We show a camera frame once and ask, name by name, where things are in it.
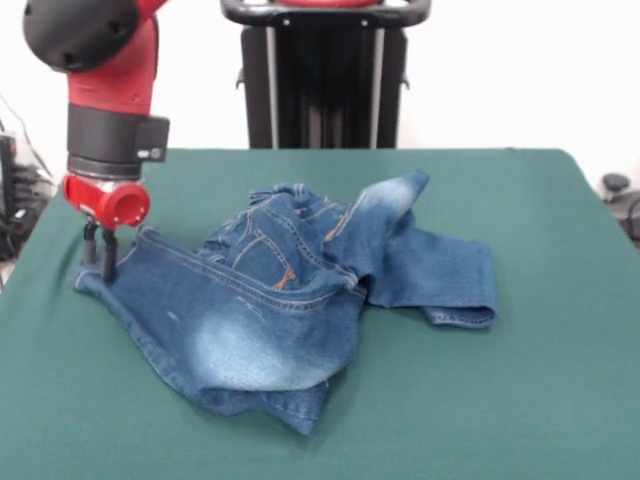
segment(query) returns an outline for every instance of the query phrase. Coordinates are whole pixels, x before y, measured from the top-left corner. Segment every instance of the blue denim jeans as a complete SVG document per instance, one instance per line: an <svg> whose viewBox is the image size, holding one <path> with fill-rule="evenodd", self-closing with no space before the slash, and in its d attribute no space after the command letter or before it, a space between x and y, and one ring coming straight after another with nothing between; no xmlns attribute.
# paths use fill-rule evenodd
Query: blue denim jeans
<svg viewBox="0 0 640 480"><path fill-rule="evenodd" d="M112 285L83 266L75 288L184 397L220 415L262 410L306 435L354 358L365 303L415 307L435 325L494 320L488 247L415 226L427 181L410 172L347 205L301 184L257 190L198 250L143 227Z"/></svg>

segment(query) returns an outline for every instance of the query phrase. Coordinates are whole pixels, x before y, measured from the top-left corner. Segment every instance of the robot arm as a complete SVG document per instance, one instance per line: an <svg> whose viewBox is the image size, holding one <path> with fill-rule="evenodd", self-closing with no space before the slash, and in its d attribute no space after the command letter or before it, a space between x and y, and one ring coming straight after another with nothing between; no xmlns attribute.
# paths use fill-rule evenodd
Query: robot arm
<svg viewBox="0 0 640 480"><path fill-rule="evenodd" d="M142 163L165 158L169 121L150 116L158 63L155 12L167 0L29 0L23 28L31 51L67 74L67 201L89 218L85 262L102 227L103 276L115 275L115 229L137 226L150 200Z"/></svg>

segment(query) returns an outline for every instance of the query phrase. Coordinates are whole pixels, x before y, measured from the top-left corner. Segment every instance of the metal rod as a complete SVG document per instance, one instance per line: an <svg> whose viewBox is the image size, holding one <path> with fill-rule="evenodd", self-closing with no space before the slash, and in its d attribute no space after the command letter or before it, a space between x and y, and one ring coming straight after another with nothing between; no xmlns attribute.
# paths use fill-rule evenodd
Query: metal rod
<svg viewBox="0 0 640 480"><path fill-rule="evenodd" d="M269 69L269 111L271 113L271 148L280 148L278 128L278 70L276 66L276 30L267 27L267 65Z"/></svg>
<svg viewBox="0 0 640 480"><path fill-rule="evenodd" d="M371 82L371 136L370 148L378 147L380 124L380 96L382 89L382 62L384 61L384 28L376 29L373 53L373 80Z"/></svg>

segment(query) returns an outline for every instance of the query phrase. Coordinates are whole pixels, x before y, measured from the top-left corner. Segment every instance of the jeans pocket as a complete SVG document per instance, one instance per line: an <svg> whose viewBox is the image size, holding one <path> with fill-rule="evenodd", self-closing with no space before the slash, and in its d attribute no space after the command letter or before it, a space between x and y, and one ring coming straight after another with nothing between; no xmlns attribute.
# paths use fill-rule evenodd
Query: jeans pocket
<svg viewBox="0 0 640 480"><path fill-rule="evenodd" d="M272 290L298 286L298 278L282 250L261 230L245 235L232 247L227 266Z"/></svg>

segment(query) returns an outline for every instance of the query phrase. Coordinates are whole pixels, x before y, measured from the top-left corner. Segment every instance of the green table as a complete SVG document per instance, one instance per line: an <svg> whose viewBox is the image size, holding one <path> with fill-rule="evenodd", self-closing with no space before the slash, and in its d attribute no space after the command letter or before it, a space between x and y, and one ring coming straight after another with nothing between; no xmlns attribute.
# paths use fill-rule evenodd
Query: green table
<svg viewBox="0 0 640 480"><path fill-rule="evenodd" d="M420 227L492 246L500 318L368 309L311 438L167 388L71 290L82 219L56 198L0 296L0 479L640 478L640 262L566 154L176 150L148 223L195 247L254 187L349 201L413 168L432 176Z"/></svg>

